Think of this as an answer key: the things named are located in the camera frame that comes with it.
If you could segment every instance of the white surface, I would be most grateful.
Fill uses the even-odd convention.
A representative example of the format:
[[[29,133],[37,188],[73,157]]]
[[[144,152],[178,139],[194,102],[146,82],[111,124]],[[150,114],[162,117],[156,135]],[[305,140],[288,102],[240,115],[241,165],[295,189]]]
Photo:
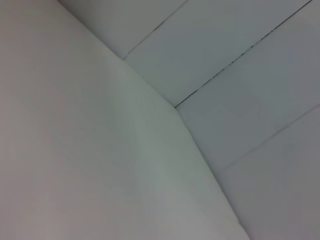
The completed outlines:
[[[55,0],[0,0],[0,239],[247,240],[176,110]]]
[[[320,238],[320,108],[314,109],[220,178],[254,240]]]
[[[176,106],[307,0],[190,0],[125,61]]]
[[[177,108],[215,173],[320,103],[309,5]]]
[[[311,2],[177,108],[253,240],[320,239],[319,9]]]
[[[120,58],[185,0],[60,0]]]

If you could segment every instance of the white wall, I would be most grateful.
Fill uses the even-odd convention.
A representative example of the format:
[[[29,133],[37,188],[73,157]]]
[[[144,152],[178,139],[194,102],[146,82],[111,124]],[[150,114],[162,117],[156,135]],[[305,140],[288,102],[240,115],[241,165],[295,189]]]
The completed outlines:
[[[248,239],[176,110],[55,0],[0,0],[0,35],[0,239]]]
[[[253,240],[320,239],[320,2],[178,108]]]

